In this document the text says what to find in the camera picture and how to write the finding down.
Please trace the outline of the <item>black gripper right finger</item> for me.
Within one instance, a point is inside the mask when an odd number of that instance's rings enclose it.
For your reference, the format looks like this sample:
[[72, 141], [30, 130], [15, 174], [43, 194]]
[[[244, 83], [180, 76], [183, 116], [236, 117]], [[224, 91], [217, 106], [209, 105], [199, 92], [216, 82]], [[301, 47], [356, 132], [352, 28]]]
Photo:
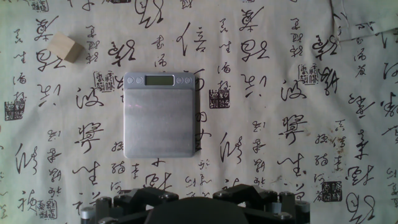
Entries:
[[310, 224], [310, 203], [296, 200], [289, 191], [265, 190], [257, 185], [239, 184], [212, 195], [213, 200], [226, 202], [232, 215], [244, 223]]

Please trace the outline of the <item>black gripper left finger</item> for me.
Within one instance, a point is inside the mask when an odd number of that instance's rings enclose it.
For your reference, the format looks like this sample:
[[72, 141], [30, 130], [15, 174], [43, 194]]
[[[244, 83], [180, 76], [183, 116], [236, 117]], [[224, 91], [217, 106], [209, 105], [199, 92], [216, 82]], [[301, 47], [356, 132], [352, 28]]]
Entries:
[[132, 189], [114, 197], [102, 196], [92, 206], [82, 208], [80, 223], [144, 223], [148, 205], [156, 207], [178, 199], [176, 193], [154, 187]]

